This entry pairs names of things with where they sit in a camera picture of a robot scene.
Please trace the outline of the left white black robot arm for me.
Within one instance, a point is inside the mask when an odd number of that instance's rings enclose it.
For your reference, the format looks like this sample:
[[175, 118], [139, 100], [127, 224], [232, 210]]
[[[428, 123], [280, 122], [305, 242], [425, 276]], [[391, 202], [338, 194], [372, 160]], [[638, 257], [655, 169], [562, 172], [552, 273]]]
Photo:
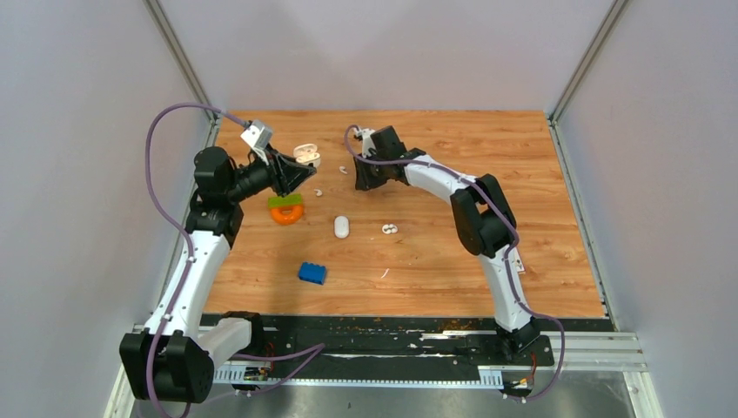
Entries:
[[263, 156], [250, 155], [248, 165], [237, 165], [225, 149], [211, 146], [194, 158], [197, 188], [185, 224], [176, 226], [185, 243], [174, 276], [143, 331], [125, 334], [119, 346], [139, 400], [201, 403], [226, 361], [237, 354], [255, 360], [265, 352], [267, 339], [257, 313], [226, 313], [201, 334], [205, 302], [241, 227], [241, 202], [267, 189], [285, 197], [317, 168], [271, 146]]

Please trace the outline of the white oval pill case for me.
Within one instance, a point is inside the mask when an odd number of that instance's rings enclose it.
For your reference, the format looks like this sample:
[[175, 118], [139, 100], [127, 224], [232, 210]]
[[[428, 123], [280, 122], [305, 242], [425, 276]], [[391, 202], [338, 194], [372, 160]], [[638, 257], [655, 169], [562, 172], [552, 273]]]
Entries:
[[344, 215], [337, 216], [333, 221], [333, 234], [338, 239], [345, 239], [350, 234], [350, 221]]

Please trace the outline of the white earbud charging case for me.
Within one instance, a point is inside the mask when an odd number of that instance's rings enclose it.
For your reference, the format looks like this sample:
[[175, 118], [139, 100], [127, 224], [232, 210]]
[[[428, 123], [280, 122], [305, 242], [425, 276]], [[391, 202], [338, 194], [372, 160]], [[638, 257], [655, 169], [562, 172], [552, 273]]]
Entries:
[[301, 165], [309, 165], [314, 168], [318, 168], [321, 162], [319, 148], [313, 143], [302, 144], [294, 147], [292, 155]]

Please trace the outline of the green toy block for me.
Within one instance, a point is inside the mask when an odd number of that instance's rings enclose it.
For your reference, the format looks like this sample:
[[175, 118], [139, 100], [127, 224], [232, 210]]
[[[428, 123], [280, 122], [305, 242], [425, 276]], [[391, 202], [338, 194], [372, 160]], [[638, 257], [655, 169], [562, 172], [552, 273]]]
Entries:
[[303, 204], [303, 198], [299, 193], [289, 194], [284, 197], [274, 196], [267, 200], [267, 206], [269, 209], [302, 206]]

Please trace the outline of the aluminium rail frame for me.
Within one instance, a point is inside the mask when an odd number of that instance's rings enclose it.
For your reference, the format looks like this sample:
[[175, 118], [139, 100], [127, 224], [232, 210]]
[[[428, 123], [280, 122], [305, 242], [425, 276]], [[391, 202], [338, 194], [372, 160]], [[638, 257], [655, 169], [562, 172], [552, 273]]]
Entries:
[[[564, 343], [553, 332], [546, 332], [553, 351], [564, 347], [562, 373], [621, 373], [627, 386], [627, 398], [637, 417], [662, 417], [643, 351], [634, 333], [569, 332]], [[413, 389], [481, 389], [502, 387], [505, 372], [521, 371], [518, 366], [482, 365], [475, 381], [445, 380], [356, 380], [292, 378], [290, 386], [317, 388], [413, 388]]]

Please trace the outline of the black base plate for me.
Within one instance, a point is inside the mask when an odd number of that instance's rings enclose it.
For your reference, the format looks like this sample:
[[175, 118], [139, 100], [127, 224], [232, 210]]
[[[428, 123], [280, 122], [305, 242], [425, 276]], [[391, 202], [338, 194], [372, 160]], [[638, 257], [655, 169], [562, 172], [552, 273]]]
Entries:
[[345, 381], [472, 381], [480, 366], [554, 364], [558, 329], [537, 320], [540, 337], [520, 353], [507, 349], [491, 318], [263, 315], [262, 354], [323, 344], [297, 376]]

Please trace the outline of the white eartips cluster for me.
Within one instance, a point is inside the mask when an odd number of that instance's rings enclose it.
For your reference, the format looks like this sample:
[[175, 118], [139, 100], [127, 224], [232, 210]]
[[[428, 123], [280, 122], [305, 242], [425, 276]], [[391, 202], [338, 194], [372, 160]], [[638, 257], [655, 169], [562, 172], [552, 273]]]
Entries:
[[395, 234], [399, 231], [398, 227], [394, 224], [385, 224], [381, 227], [383, 234]]

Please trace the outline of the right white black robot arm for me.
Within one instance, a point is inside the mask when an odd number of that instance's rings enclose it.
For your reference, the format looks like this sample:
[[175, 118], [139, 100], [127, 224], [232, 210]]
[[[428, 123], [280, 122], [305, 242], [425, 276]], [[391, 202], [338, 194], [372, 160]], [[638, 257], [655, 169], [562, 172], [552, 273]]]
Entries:
[[508, 363], [523, 361], [540, 331], [513, 262], [520, 236], [499, 181], [491, 174], [474, 177], [458, 172], [418, 148], [407, 149], [391, 126], [373, 130], [350, 125], [344, 136], [346, 149], [352, 149], [353, 139], [361, 143], [361, 151], [352, 155], [357, 190], [370, 191], [395, 180], [451, 207], [460, 243], [479, 260], [493, 297], [498, 354]]

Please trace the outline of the red card box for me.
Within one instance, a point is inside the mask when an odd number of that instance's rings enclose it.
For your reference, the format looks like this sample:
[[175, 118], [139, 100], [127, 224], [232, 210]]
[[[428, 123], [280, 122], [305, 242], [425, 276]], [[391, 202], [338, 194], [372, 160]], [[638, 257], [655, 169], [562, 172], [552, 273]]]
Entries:
[[526, 271], [526, 268], [520, 257], [519, 250], [517, 248], [514, 248], [511, 254], [512, 254], [513, 265], [515, 267], [515, 270], [518, 272], [518, 274], [523, 274]]

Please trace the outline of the blue toy brick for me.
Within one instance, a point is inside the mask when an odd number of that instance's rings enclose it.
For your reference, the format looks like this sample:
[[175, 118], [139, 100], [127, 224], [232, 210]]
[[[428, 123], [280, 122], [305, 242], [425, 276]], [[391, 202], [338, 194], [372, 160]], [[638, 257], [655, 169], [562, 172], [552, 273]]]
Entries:
[[302, 281], [323, 286], [327, 276], [327, 267], [303, 262], [298, 270], [298, 278]]

